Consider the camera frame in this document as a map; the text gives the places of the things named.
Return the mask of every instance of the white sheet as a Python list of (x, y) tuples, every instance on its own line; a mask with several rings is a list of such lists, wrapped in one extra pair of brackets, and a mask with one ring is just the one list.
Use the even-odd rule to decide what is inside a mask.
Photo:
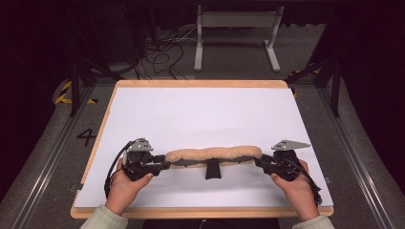
[[(282, 139), (310, 144), (290, 89), (119, 88), (96, 156), (75, 207), (105, 202), (103, 185), (117, 153), (130, 140), (145, 137), (152, 154), (208, 147), (255, 145), (272, 155)], [(312, 147), (295, 150), (309, 164), (322, 189), (322, 206), (332, 206)], [(221, 179), (205, 180), (205, 168), (160, 172), (131, 207), (289, 206), (283, 192), (254, 163), (221, 167)]]

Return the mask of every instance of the dark background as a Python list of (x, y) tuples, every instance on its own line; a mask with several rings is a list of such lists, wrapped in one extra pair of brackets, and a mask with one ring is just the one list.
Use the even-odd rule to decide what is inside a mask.
[[(145, 8), (132, 8), (132, 15), (137, 16), (132, 25), (112, 26), (115, 32), (130, 28), (132, 33), (128, 34), (128, 40), (117, 42), (116, 47), (104, 47), (104, 52), (100, 52), (102, 39), (86, 45), (80, 37), (83, 34), (76, 32), (77, 27), (88, 27), (84, 24), (88, 15), (83, 15), (81, 10), (73, 10), (73, 17), (77, 17), (74, 23), (64, 6), (55, 1), (5, 0), (0, 4), (2, 199), (46, 128), (55, 106), (54, 90), (68, 77), (74, 56), (82, 54), (104, 66), (108, 62), (136, 60), (142, 54), (142, 36), (139, 35), (145, 33), (141, 18), (149, 14)], [(195, 15), (190, 13), (195, 7), (192, 9), (158, 7), (153, 8), (153, 12), (157, 25), (175, 30), (178, 26), (195, 23)], [(104, 8), (99, 12), (111, 13), (112, 21), (126, 18), (117, 13), (120, 9), (111, 10)], [(401, 29), (405, 22), (404, 10), (395, 1), (382, 0), (358, 1), (349, 9), (335, 11), (312, 8), (303, 13), (297, 7), (285, 8), (282, 23), (317, 25), (331, 18), (313, 60), (334, 52), (342, 54), (342, 74), (354, 108), (373, 146), (405, 193), (402, 176), (405, 156), (400, 144), (405, 140), (402, 92), (405, 31)], [(97, 27), (87, 29), (85, 33), (89, 36), (100, 32)]]

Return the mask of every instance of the floor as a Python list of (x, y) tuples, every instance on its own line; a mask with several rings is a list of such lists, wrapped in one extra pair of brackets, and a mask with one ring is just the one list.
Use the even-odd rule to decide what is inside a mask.
[[(193, 25), (182, 28), (183, 34)], [(128, 79), (284, 79), (305, 68), (321, 35), (320, 26), (280, 28), (274, 49), (281, 71), (274, 73), (266, 56), (263, 29), (204, 31), (202, 71), (194, 71), (195, 34), (164, 52), (149, 50), (147, 59), (123, 74)], [(170, 33), (161, 31), (166, 37)], [(113, 71), (125, 67), (115, 64)], [(81, 88), (81, 104), (71, 117), (71, 104), (56, 105), (49, 125), (31, 157), (0, 205), (1, 228), (79, 228), (84, 220), (73, 219), (70, 209), (80, 184), (94, 139), (86, 145), (80, 134), (98, 128), (115, 81), (99, 76), (93, 88)], [(309, 75), (289, 86), (297, 92), (297, 105), (317, 154), (334, 202), (330, 217), (335, 228), (403, 228), (405, 197), (387, 172), (341, 83), (339, 114), (330, 111), (330, 85), (316, 89)], [(66, 81), (55, 89), (55, 100)], [(87, 103), (96, 99), (96, 104)], [(280, 219), (291, 228), (296, 218)], [(130, 220), (128, 228), (141, 228), (142, 220)]]

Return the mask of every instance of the person's left hand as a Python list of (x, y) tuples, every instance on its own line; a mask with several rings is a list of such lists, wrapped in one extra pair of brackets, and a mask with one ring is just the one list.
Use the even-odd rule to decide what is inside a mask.
[(118, 161), (117, 171), (112, 177), (111, 190), (105, 206), (117, 215), (122, 215), (125, 209), (135, 200), (140, 189), (145, 187), (152, 179), (152, 174), (147, 174), (137, 181), (132, 181), (120, 170), (122, 158)]

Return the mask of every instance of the table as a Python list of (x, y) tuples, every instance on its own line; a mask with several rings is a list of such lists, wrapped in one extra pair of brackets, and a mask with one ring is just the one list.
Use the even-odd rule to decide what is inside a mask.
[(203, 11), (199, 5), (197, 13), (197, 49), (194, 70), (199, 72), (203, 65), (203, 27), (264, 27), (271, 28), (271, 36), (265, 40), (266, 52), (270, 60), (271, 67), (275, 72), (280, 71), (276, 54), (273, 49), (277, 31), (280, 26), (284, 7), (279, 7), (277, 11)]
[[(147, 97), (151, 97), (150, 94), (148, 94), (148, 91), (153, 92), (153, 99), (147, 100)], [(127, 96), (133, 92), (138, 94), (137, 97)], [(187, 110), (187, 106), (184, 105), (184, 109), (186, 110), (185, 113), (188, 115), (181, 117), (181, 123), (187, 124), (181, 125), (176, 123), (178, 120), (171, 117), (170, 114), (176, 114), (176, 112), (170, 111), (170, 109), (176, 111), (177, 99), (174, 99), (176, 98), (174, 96), (174, 98), (169, 99), (172, 101), (169, 103), (168, 100), (166, 100), (168, 94), (164, 94), (165, 92), (170, 92), (171, 94), (174, 93), (175, 95), (176, 93), (190, 95), (187, 97), (178, 96), (181, 104), (187, 103), (190, 108)], [(263, 99), (257, 99), (258, 101), (249, 100), (250, 94), (256, 96), (256, 93), (260, 93), (259, 95), (261, 95), (261, 93), (283, 94), (286, 99), (283, 100), (279, 97), (266, 97)], [(241, 101), (241, 103), (236, 103), (236, 107), (232, 108), (232, 106), (229, 106), (229, 108), (227, 108), (241, 109), (241, 114), (227, 114), (224, 112), (215, 113), (215, 111), (212, 110), (210, 110), (212, 113), (208, 113), (199, 110), (200, 108), (205, 109), (205, 106), (208, 105), (203, 104), (203, 100), (197, 102), (196, 97), (193, 97), (196, 96), (196, 94), (203, 94), (203, 100), (208, 100), (210, 102), (209, 104), (216, 103), (215, 101), (218, 100), (219, 103), (215, 105), (217, 106), (217, 109), (228, 106), (228, 101), (232, 101), (232, 98), (238, 96), (238, 94), (242, 94), (246, 101), (242, 102), (243, 99), (238, 97), (238, 100)], [(122, 98), (127, 98), (127, 102), (130, 101), (130, 103), (123, 103)], [(154, 100), (157, 100), (158, 102), (150, 106), (145, 105), (150, 104)], [(277, 105), (281, 102), (287, 107), (289, 106), (288, 103), (292, 104), (292, 106), (289, 106), (291, 109), (288, 109), (287, 111), (284, 111), (283, 107), (280, 106), (277, 106), (275, 109), (268, 108), (268, 110), (272, 110), (275, 113), (269, 114), (265, 112), (268, 102), (271, 105)], [(141, 108), (144, 109), (143, 111), (150, 112), (147, 116), (144, 116), (141, 119), (141, 122), (136, 121), (136, 116), (141, 114), (139, 113), (135, 115), (136, 112), (134, 111), (137, 110), (137, 105), (140, 105)], [(125, 111), (129, 112), (129, 114), (119, 112), (118, 110), (120, 107), (121, 109), (123, 107)], [(266, 119), (269, 120), (270, 124), (268, 125), (274, 125), (271, 124), (272, 122), (280, 122), (275, 117), (278, 115), (281, 115), (282, 117), (280, 119), (286, 120), (288, 123), (283, 124), (283, 130), (272, 132), (268, 129), (260, 130), (260, 126), (267, 125), (262, 122), (255, 123), (252, 121), (251, 123), (248, 123), (248, 125), (241, 125), (242, 127), (240, 129), (235, 128), (231, 131), (228, 130), (229, 126), (227, 126), (226, 123), (224, 125), (221, 124), (226, 119), (235, 119), (235, 116), (238, 115), (244, 116), (244, 107), (250, 108), (248, 110), (253, 110), (251, 108), (259, 107), (266, 116), (268, 115), (268, 118)], [(146, 119), (149, 118), (149, 116), (160, 115), (158, 111), (161, 111), (162, 108), (165, 109), (164, 118), (169, 120), (167, 124), (164, 124), (166, 122), (159, 122), (158, 119), (151, 117), (150, 120), (153, 120), (154, 122), (153, 125), (149, 125), (148, 121), (150, 120)], [(250, 111), (247, 115), (255, 113), (256, 111)], [(217, 116), (222, 117), (219, 119), (220, 122), (214, 120)], [(210, 120), (209, 122), (206, 122), (208, 125), (203, 123), (205, 118)], [(208, 126), (208, 128), (199, 131), (202, 129), (202, 126)], [(117, 131), (114, 131), (114, 129), (119, 129), (119, 135), (116, 135)], [(139, 131), (136, 129), (143, 130), (142, 132), (147, 134), (146, 138), (150, 137), (149, 140), (151, 141), (151, 145), (155, 148), (154, 152), (156, 155), (168, 152), (170, 147), (189, 148), (190, 146), (194, 146), (197, 149), (201, 149), (210, 146), (210, 144), (227, 146), (226, 144), (229, 144), (229, 142), (234, 143), (235, 139), (238, 139), (238, 143), (241, 142), (241, 144), (245, 144), (243, 140), (241, 140), (241, 137), (249, 142), (253, 142), (254, 145), (261, 147), (264, 154), (271, 153), (267, 144), (270, 145), (272, 142), (269, 143), (267, 140), (268, 138), (277, 138), (281, 137), (281, 135), (286, 137), (295, 136), (300, 138), (298, 140), (309, 142), (308, 134), (305, 130), (301, 116), (299, 115), (292, 92), (288, 89), (287, 84), (281, 80), (122, 80), (116, 84), (112, 99), (102, 121), (94, 149), (89, 158), (83, 179), (81, 180), (81, 182), (84, 183), (84, 187), (82, 191), (77, 194), (75, 203), (71, 209), (71, 215), (74, 218), (88, 218), (99, 204), (104, 203), (103, 201), (105, 201), (105, 197), (103, 198), (104, 192), (102, 190), (103, 179), (105, 179), (105, 175), (116, 156), (116, 153), (110, 154), (105, 152), (118, 152), (120, 148), (123, 147), (122, 143), (126, 143), (126, 137), (139, 137)], [(184, 130), (186, 132), (189, 130), (198, 131), (194, 134), (195, 137), (193, 137), (193, 135), (189, 135), (188, 133), (185, 134)], [(213, 133), (213, 130), (214, 133), (227, 133), (227, 135), (218, 134), (215, 135), (215, 137), (197, 137), (202, 135), (210, 136)], [(258, 135), (259, 137), (257, 137), (255, 133), (250, 135), (245, 133), (241, 136), (241, 133), (243, 133), (244, 130), (247, 130), (248, 132), (251, 132), (251, 130), (256, 132), (257, 130), (260, 132)], [(184, 139), (184, 141), (176, 143), (174, 146), (170, 146), (173, 142), (177, 142), (176, 140), (173, 140), (176, 138), (176, 135), (181, 139)], [(319, 207), (321, 214), (330, 216), (333, 213), (333, 204), (313, 149), (310, 147), (303, 149), (302, 151), (297, 150), (296, 153), (298, 157), (302, 158), (309, 164), (312, 178), (318, 186), (322, 188), (321, 192), (323, 193), (321, 193), (321, 196), (325, 204)], [(282, 191), (272, 184), (268, 175), (263, 174), (263, 171), (260, 168), (255, 167), (254, 164), (222, 166), (221, 169), (224, 174), (222, 179), (209, 181), (212, 183), (205, 183), (204, 186), (199, 186), (198, 190), (194, 187), (197, 187), (204, 181), (203, 177), (201, 179), (199, 177), (201, 173), (204, 173), (202, 168), (186, 169), (187, 171), (183, 169), (162, 171), (158, 177), (154, 177), (152, 182), (139, 193), (135, 203), (127, 209), (123, 216), (134, 219), (212, 219), (280, 218), (296, 215), (294, 210), (287, 203), (287, 200), (284, 198)], [(102, 174), (102, 178), (98, 181), (98, 184), (97, 182), (94, 182), (98, 179), (94, 174)], [(240, 177), (241, 180), (235, 181), (235, 177)], [(97, 198), (97, 196), (100, 196), (100, 198), (96, 203), (80, 203), (80, 205), (78, 204), (80, 194), (83, 195), (81, 198), (85, 199), (84, 201), (89, 199), (89, 196), (85, 196), (86, 184), (88, 184), (87, 187), (91, 187), (88, 188), (88, 190), (91, 189), (90, 201), (93, 201), (93, 198)], [(208, 195), (217, 198), (215, 201), (212, 199), (199, 201), (199, 199), (203, 200)], [(229, 202), (223, 201), (227, 196), (231, 196), (232, 198), (228, 200)]]

